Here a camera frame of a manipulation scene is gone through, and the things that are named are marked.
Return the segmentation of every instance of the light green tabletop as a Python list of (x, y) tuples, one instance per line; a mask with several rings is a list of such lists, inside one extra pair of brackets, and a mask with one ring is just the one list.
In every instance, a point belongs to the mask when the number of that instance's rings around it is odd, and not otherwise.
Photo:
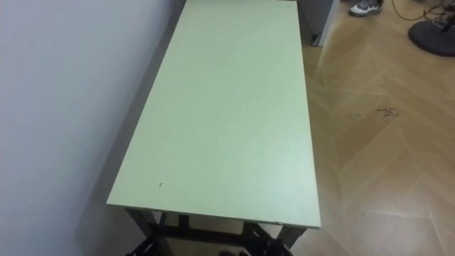
[(108, 203), (320, 226), (295, 2), (187, 0)]

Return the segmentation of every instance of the wooden floor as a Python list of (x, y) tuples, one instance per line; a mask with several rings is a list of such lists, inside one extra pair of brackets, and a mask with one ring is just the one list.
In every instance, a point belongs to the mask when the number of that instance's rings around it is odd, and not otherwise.
[[(424, 6), (397, 2), (406, 16)], [(414, 47), (413, 22), (400, 20), (390, 1), (379, 16), (347, 11), (341, 4), (323, 48), (304, 48), (323, 228), (307, 231), (292, 251), (455, 255), (455, 58)], [(219, 249), (171, 244), (177, 255)]]

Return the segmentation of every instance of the sneaker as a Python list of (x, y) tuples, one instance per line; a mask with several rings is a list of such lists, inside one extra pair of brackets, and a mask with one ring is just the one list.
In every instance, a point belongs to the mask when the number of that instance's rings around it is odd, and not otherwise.
[(355, 6), (349, 9), (349, 14), (354, 17), (365, 17), (372, 14), (380, 14), (381, 11), (382, 1), (360, 0)]

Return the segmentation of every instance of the black round base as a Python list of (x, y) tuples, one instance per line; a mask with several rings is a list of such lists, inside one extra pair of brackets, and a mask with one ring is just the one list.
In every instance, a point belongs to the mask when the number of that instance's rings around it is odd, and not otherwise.
[(431, 21), (420, 21), (409, 29), (409, 39), (421, 49), (441, 55), (455, 56), (455, 26), (447, 32), (435, 26)]

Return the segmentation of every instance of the floor stain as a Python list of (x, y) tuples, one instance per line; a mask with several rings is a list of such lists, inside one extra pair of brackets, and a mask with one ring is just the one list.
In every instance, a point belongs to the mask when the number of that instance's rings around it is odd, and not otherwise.
[(398, 111), (394, 107), (377, 109), (376, 112), (383, 117), (398, 117), (401, 114), (401, 111)]

